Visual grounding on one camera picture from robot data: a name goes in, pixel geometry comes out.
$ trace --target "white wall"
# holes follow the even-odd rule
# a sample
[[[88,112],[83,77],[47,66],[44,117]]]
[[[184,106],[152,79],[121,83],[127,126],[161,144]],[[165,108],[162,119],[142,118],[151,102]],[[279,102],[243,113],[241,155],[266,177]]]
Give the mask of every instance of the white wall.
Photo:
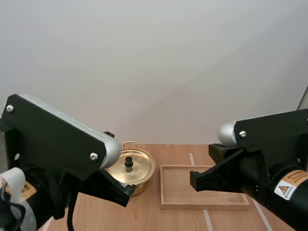
[[[213,142],[307,85],[307,0],[0,0],[0,104],[30,93],[120,141]]]

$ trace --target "black cable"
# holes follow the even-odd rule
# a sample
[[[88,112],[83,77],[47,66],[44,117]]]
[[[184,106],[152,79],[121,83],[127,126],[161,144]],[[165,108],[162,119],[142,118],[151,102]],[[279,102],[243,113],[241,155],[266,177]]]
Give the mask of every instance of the black cable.
[[[77,196],[78,196],[78,190],[74,190],[72,192],[71,201],[69,202],[69,206],[68,206],[68,213],[67,213],[67,229],[68,229],[68,231],[74,231],[73,213],[74,213],[74,208],[75,208]]]
[[[13,227],[9,230],[9,231],[17,231],[19,229],[19,227],[21,226],[21,224],[23,223],[24,221],[24,218],[25,218],[25,214],[26,214],[26,209],[25,207],[23,207],[22,205],[20,204],[16,204],[16,203],[13,203],[11,201],[8,201],[5,196],[4,196],[4,192],[6,190],[6,187],[7,187],[8,183],[5,182],[5,184],[3,185],[2,187],[2,191],[1,191],[1,200],[8,206],[8,207],[15,207],[17,208],[20,213],[21,213],[21,217],[17,219],[16,223],[13,225]]]
[[[65,202],[53,174],[49,170],[41,167],[30,167],[23,169],[23,171],[35,178],[49,195],[52,201],[54,219],[63,218],[65,216]]]

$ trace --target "yellow caution label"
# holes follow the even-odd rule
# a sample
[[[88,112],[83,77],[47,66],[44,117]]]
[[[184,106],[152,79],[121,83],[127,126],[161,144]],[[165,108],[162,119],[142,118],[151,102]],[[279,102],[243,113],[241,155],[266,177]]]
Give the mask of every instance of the yellow caution label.
[[[308,180],[308,173],[305,171],[289,172],[279,181],[274,192],[285,200],[290,200],[297,187],[306,180]]]
[[[301,183],[303,183],[305,180],[308,180],[308,172],[302,171],[302,170],[295,170],[292,172],[289,172],[287,175],[285,175],[282,180],[285,182],[288,182],[292,184],[293,186],[297,187]]]
[[[3,187],[3,185],[5,184],[5,180],[2,180],[2,182],[0,182],[0,188]],[[8,185],[5,189],[5,191],[11,195],[11,188]],[[30,184],[28,181],[25,182],[25,185],[23,187],[23,189],[21,190],[21,196],[26,200],[29,197],[31,197],[32,195],[34,195],[37,192],[37,190],[32,186],[32,184]]]

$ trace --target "table surface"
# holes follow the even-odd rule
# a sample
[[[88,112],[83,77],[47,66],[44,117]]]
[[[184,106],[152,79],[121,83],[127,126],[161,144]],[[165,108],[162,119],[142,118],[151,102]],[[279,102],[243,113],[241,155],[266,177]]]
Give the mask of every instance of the table surface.
[[[133,197],[126,208],[80,193],[73,218],[75,231],[293,230],[262,206],[258,210],[250,198],[249,211],[161,210],[161,164],[190,165],[189,154],[192,154],[196,165],[214,165],[214,162],[208,155],[207,145],[140,144],[138,148],[148,151],[156,160],[156,170],[148,188]],[[66,216],[62,220],[52,220],[46,230],[66,231]]]

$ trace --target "lid knob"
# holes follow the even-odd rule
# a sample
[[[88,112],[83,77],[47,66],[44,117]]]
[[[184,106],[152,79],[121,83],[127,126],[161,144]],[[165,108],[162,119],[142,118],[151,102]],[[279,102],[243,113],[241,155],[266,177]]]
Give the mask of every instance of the lid knob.
[[[133,167],[134,163],[133,163],[133,158],[131,158],[130,156],[125,158],[125,167]]]

